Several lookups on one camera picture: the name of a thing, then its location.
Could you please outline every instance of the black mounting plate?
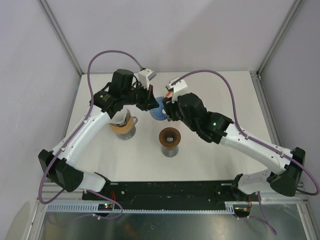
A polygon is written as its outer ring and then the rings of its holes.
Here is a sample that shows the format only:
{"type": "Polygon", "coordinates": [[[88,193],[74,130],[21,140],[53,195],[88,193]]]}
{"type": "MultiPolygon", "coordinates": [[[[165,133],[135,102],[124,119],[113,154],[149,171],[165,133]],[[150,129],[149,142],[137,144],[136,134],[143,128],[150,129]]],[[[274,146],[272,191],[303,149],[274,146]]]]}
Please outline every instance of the black mounting plate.
{"type": "MultiPolygon", "coordinates": [[[[237,201],[231,192],[233,180],[111,182],[99,193],[112,198],[126,210],[201,211],[225,210],[225,202],[237,201]]],[[[93,193],[83,200],[106,201],[93,193]]],[[[252,201],[257,196],[251,195],[252,201]]]]}

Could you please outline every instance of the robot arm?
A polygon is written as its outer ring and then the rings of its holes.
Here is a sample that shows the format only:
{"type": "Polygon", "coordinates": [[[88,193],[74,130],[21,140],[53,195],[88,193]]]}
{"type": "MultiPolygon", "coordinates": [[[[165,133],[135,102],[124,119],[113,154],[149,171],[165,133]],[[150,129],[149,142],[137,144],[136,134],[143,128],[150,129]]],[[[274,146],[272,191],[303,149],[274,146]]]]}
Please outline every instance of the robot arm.
{"type": "Polygon", "coordinates": [[[254,192],[269,190],[270,187],[285,196],[294,196],[302,170],[283,157],[283,154],[304,162],[305,151],[301,148],[290,150],[264,141],[242,128],[247,136],[243,136],[234,121],[221,113],[210,112],[204,107],[201,99],[194,93],[188,93],[187,85],[181,80],[176,85],[170,81],[169,90],[163,99],[164,110],[172,121],[182,121],[208,143],[214,142],[238,150],[259,161],[268,169],[254,174],[239,174],[234,179],[231,190],[239,200],[254,192]],[[263,145],[252,141],[254,138],[263,145]],[[282,155],[271,149],[277,149],[282,155]]]}
{"type": "Polygon", "coordinates": [[[93,108],[88,119],[85,116],[77,126],[51,151],[43,149],[38,155],[42,170],[45,171],[55,155],[61,150],[52,165],[47,177],[68,192],[75,189],[85,189],[99,192],[110,181],[98,174],[79,170],[76,163],[82,150],[96,133],[107,123],[118,123],[126,117],[125,105],[136,105],[140,110],[147,111],[159,106],[154,95],[150,80],[156,73],[143,69],[138,74],[136,86],[133,87],[134,73],[118,69],[113,73],[112,81],[94,95],[93,108]],[[74,135],[65,148],[65,141],[74,135]]]}

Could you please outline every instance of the white table surface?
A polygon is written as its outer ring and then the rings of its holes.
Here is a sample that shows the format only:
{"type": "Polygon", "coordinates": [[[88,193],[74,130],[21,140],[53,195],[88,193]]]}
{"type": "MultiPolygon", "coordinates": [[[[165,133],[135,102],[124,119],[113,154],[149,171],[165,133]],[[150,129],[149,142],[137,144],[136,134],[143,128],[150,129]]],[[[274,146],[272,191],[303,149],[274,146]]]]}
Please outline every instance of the white table surface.
{"type": "MultiPolygon", "coordinates": [[[[236,103],[240,125],[256,136],[270,141],[258,98],[248,71],[221,71],[229,81],[236,103]]],[[[164,96],[169,80],[183,72],[158,73],[151,81],[154,95],[164,96]]],[[[110,82],[112,74],[93,74],[93,92],[110,82]]],[[[216,75],[199,73],[185,79],[190,92],[197,94],[208,111],[222,113],[232,119],[232,103],[225,83],[216,75]]],[[[73,107],[68,131],[76,125],[89,105],[87,75],[83,75],[73,107]]],[[[237,174],[251,174],[266,167],[256,160],[223,145],[207,143],[182,122],[154,120],[149,112],[127,107],[138,118],[132,139],[120,140],[105,125],[83,150],[76,167],[98,172],[111,181],[200,181],[233,180],[237,174]],[[159,133],[166,127],[181,133],[179,153],[168,158],[161,152],[159,133]]]]}

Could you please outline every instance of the cable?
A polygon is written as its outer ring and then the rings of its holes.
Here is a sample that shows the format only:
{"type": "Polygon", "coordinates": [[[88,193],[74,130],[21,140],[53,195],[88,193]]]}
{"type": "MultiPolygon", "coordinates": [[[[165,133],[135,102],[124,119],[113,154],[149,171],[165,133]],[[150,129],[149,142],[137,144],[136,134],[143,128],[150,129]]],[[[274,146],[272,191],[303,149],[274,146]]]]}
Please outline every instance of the cable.
{"type": "MultiPolygon", "coordinates": [[[[207,70],[207,69],[203,69],[203,70],[196,70],[196,71],[191,71],[181,77],[179,77],[176,81],[174,81],[172,83],[172,86],[177,84],[180,80],[190,76],[190,75],[193,75],[193,74],[198,74],[198,73],[211,73],[211,74],[215,74],[217,75],[218,77],[220,77],[226,84],[226,86],[228,87],[229,89],[229,92],[230,92],[230,95],[231,95],[231,101],[232,101],[232,109],[233,109],[233,116],[234,116],[234,124],[236,126],[236,128],[238,129],[238,131],[246,138],[250,139],[251,141],[279,154],[279,155],[282,155],[283,153],[281,151],[279,151],[278,149],[276,148],[273,148],[272,146],[269,146],[267,145],[266,143],[254,138],[254,137],[251,137],[251,136],[248,136],[248,134],[246,134],[242,128],[240,127],[240,124],[239,124],[239,121],[238,121],[238,117],[237,117],[237,111],[236,111],[236,102],[235,102],[235,96],[234,96],[234,93],[231,89],[231,86],[229,84],[229,82],[227,81],[227,79],[222,76],[220,73],[218,73],[217,71],[213,71],[213,70],[207,70]]],[[[299,168],[301,168],[308,176],[309,178],[312,180],[312,182],[314,183],[315,185],[315,188],[316,188],[316,191],[315,192],[307,192],[307,191],[303,191],[303,190],[300,190],[300,189],[297,189],[298,192],[300,193],[303,193],[303,194],[306,194],[306,195],[311,195],[311,196],[316,196],[320,193],[320,186],[316,180],[316,178],[311,174],[311,172],[306,169],[302,164],[300,164],[298,161],[294,160],[293,158],[289,157],[288,155],[284,154],[283,155],[284,158],[288,159],[289,161],[293,162],[294,164],[296,164],[299,168]]]]}
{"type": "Polygon", "coordinates": [[[115,191],[113,191],[113,192],[112,192],[112,197],[113,197],[113,199],[114,199],[114,200],[116,200],[116,194],[115,194],[115,191]]]}
{"type": "Polygon", "coordinates": [[[111,82],[107,82],[107,84],[101,89],[101,91],[105,91],[109,86],[111,82]]]}
{"type": "Polygon", "coordinates": [[[252,208],[252,201],[251,201],[251,197],[250,196],[248,196],[248,204],[250,204],[250,209],[252,208]]]}
{"type": "Polygon", "coordinates": [[[133,75],[133,77],[135,78],[135,82],[136,82],[136,83],[139,83],[138,78],[137,78],[135,75],[133,75]]]}
{"type": "Polygon", "coordinates": [[[90,193],[92,193],[92,194],[97,195],[97,196],[100,197],[100,198],[103,198],[103,199],[105,199],[105,200],[108,200],[108,201],[112,202],[112,203],[113,203],[113,209],[112,209],[112,210],[115,209],[114,205],[118,205],[118,207],[120,208],[120,213],[119,213],[118,215],[115,215],[115,216],[109,216],[109,215],[108,215],[108,216],[100,216],[100,215],[96,215],[96,214],[94,214],[94,213],[88,213],[88,214],[84,214],[84,215],[75,217],[75,218],[73,218],[73,219],[71,219],[71,220],[69,220],[69,221],[65,221],[65,222],[62,222],[62,223],[52,222],[52,221],[50,220],[50,216],[51,216],[51,215],[49,214],[49,216],[47,217],[48,222],[51,223],[51,224],[53,224],[53,225],[57,225],[57,226],[62,227],[62,226],[68,225],[68,224],[72,224],[72,223],[74,223],[75,221],[77,221],[77,220],[79,220],[79,219],[82,219],[82,218],[85,218],[85,217],[93,216],[93,217],[97,217],[98,219],[110,220],[110,219],[116,219],[116,218],[120,217],[120,216],[123,214],[124,209],[123,209],[123,207],[120,205],[120,203],[118,203],[118,202],[116,202],[115,200],[110,199],[110,198],[108,198],[108,197],[106,197],[106,196],[103,196],[103,195],[101,195],[101,194],[99,194],[99,193],[97,193],[97,192],[95,192],[95,191],[91,191],[91,190],[87,190],[87,191],[90,192],[90,193]]]}
{"type": "Polygon", "coordinates": [[[108,54],[108,53],[118,53],[118,54],[124,54],[124,55],[127,55],[129,56],[130,58],[132,58],[136,64],[140,67],[141,70],[144,69],[144,67],[138,62],[137,59],[134,58],[134,56],[132,56],[131,54],[125,52],[125,51],[119,51],[119,50],[107,50],[107,51],[102,51],[102,52],[99,52],[97,55],[95,55],[91,61],[89,62],[89,65],[88,65],[88,70],[87,70],[87,82],[88,82],[88,87],[89,87],[89,91],[90,91],[90,96],[91,96],[91,101],[90,101],[90,107],[89,107],[89,110],[84,118],[84,120],[81,122],[81,124],[76,128],[76,130],[71,134],[71,136],[65,141],[65,143],[62,145],[62,147],[59,149],[59,151],[56,153],[56,155],[53,157],[53,159],[51,160],[51,162],[49,163],[49,165],[46,167],[45,171],[43,172],[43,176],[41,178],[41,182],[40,182],[40,186],[39,186],[39,190],[38,190],[38,199],[39,199],[39,202],[41,204],[49,204],[51,202],[53,202],[57,197],[60,196],[60,194],[63,193],[64,189],[62,189],[60,192],[58,192],[53,198],[51,198],[50,200],[48,201],[44,201],[44,199],[42,198],[42,190],[43,190],[43,187],[44,187],[44,183],[45,183],[45,180],[46,180],[46,177],[49,173],[49,170],[51,169],[51,167],[53,166],[53,164],[55,163],[55,161],[57,160],[58,156],[62,153],[62,149],[65,148],[68,143],[75,137],[75,135],[80,131],[80,129],[84,126],[84,121],[88,120],[91,112],[92,112],[92,109],[94,107],[94,92],[93,92],[93,89],[92,89],[92,86],[91,86],[91,80],[90,80],[90,70],[91,70],[91,65],[92,63],[94,62],[94,60],[96,60],[97,57],[103,55],[103,54],[108,54]]]}
{"type": "Polygon", "coordinates": [[[261,203],[261,195],[260,195],[260,192],[258,191],[258,201],[259,201],[259,206],[260,206],[260,209],[261,209],[261,212],[262,212],[262,215],[264,217],[264,220],[265,220],[265,224],[268,225],[268,227],[270,228],[271,232],[274,234],[274,235],[277,235],[277,231],[271,226],[271,223],[269,222],[269,219],[267,218],[267,215],[265,213],[265,210],[264,208],[262,207],[262,203],[261,203]]]}
{"type": "Polygon", "coordinates": [[[263,222],[265,223],[271,230],[271,232],[276,236],[278,233],[277,231],[271,226],[271,223],[269,222],[268,218],[267,218],[267,215],[265,213],[265,210],[263,209],[262,207],[262,203],[261,203],[261,196],[260,196],[260,192],[258,192],[258,202],[259,202],[259,206],[260,206],[260,209],[261,209],[261,212],[262,212],[262,215],[264,217],[261,218],[259,216],[247,216],[247,217],[238,217],[236,214],[234,214],[234,216],[237,218],[237,219],[256,219],[260,222],[263,222]]]}

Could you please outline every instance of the gray wall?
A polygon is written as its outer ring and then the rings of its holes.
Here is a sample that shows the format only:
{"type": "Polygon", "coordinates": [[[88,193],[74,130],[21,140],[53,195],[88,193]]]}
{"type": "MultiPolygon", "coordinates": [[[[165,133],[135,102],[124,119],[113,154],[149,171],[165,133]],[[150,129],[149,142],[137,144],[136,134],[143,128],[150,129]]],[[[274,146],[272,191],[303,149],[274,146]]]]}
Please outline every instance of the gray wall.
{"type": "MultiPolygon", "coordinates": [[[[306,150],[305,166],[320,182],[320,1],[306,0],[275,52],[263,84],[286,147],[306,150]]],[[[303,176],[307,190],[315,188],[303,176]]],[[[320,225],[320,196],[309,198],[320,225]]]]}
{"type": "MultiPolygon", "coordinates": [[[[48,0],[83,72],[119,49],[157,72],[256,70],[293,0],[48,0]]],[[[114,54],[93,72],[133,61],[114,54]]]]}
{"type": "Polygon", "coordinates": [[[61,140],[79,76],[36,0],[0,1],[0,240],[19,240],[41,149],[61,140]]]}

